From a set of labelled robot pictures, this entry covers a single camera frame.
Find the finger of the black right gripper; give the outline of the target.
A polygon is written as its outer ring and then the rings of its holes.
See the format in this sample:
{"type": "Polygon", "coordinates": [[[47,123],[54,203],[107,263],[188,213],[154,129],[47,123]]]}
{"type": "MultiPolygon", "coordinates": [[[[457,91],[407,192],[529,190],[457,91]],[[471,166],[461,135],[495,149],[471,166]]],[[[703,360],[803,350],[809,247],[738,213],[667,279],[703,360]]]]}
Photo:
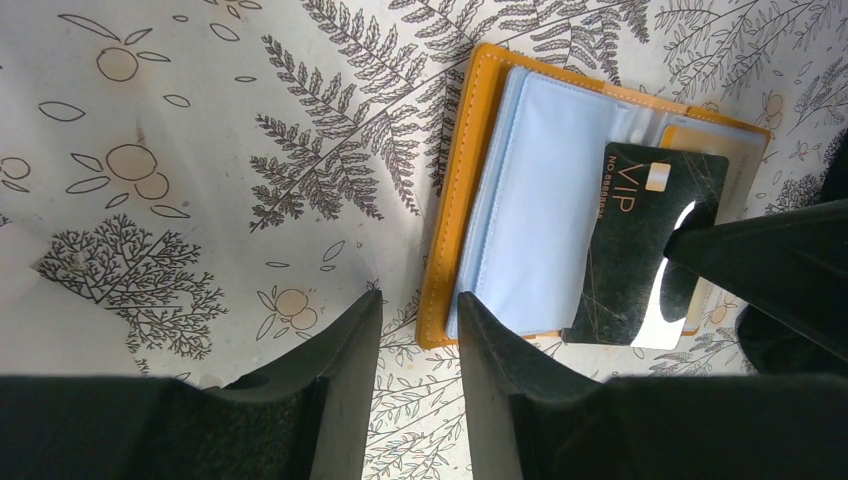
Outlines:
{"type": "Polygon", "coordinates": [[[846,359],[846,200],[681,228],[664,255],[846,359]]]}

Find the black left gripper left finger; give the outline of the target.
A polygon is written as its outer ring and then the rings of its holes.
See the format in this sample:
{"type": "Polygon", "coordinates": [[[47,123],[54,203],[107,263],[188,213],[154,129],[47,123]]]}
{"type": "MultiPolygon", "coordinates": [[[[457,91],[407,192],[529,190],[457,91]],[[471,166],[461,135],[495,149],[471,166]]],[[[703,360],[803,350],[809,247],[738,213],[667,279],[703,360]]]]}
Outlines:
{"type": "Polygon", "coordinates": [[[5,376],[5,479],[357,479],[382,294],[225,387],[170,378],[5,376]]]}

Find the yellow credit card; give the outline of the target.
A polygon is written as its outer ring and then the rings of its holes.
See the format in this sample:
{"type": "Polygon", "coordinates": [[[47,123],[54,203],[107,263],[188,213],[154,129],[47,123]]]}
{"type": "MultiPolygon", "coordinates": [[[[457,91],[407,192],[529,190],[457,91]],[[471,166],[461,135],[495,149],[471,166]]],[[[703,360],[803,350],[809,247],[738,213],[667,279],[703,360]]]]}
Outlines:
{"type": "Polygon", "coordinates": [[[771,134],[759,128],[737,129],[680,121],[665,128],[660,145],[700,156],[694,165],[705,185],[716,189],[715,222],[721,224],[742,217],[770,140],[771,134]]]}

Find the yellow leather card holder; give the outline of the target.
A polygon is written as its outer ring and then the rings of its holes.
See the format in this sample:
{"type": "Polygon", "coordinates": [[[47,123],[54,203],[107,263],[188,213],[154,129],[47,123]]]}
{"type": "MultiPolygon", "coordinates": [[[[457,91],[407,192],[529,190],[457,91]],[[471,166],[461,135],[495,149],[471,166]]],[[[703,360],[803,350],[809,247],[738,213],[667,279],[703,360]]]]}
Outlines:
{"type": "MultiPolygon", "coordinates": [[[[669,149],[660,145],[663,132],[680,121],[759,128],[492,44],[477,47],[422,287],[419,346],[457,341],[463,292],[523,337],[571,326],[599,215],[606,145],[669,149]]],[[[712,292],[698,278],[680,338],[713,321],[712,292]]]]}

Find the black credit card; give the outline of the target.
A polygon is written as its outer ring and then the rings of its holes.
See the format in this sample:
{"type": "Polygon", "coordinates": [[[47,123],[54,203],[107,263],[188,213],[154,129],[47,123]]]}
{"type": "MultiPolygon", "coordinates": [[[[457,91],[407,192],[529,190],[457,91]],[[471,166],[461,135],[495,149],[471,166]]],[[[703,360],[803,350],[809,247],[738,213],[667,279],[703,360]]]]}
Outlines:
{"type": "Polygon", "coordinates": [[[716,189],[696,153],[610,142],[604,151],[599,215],[591,238],[569,344],[676,347],[698,282],[664,255],[680,228],[714,224],[716,189]]]}

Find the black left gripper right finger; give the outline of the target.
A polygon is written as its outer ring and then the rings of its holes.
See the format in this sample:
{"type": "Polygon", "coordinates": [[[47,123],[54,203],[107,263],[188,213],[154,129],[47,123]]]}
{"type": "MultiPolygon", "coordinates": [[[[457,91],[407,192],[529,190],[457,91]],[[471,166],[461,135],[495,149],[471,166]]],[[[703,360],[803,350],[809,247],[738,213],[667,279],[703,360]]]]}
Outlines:
{"type": "Polygon", "coordinates": [[[458,299],[477,479],[843,479],[847,382],[827,375],[594,381],[458,299]]]}

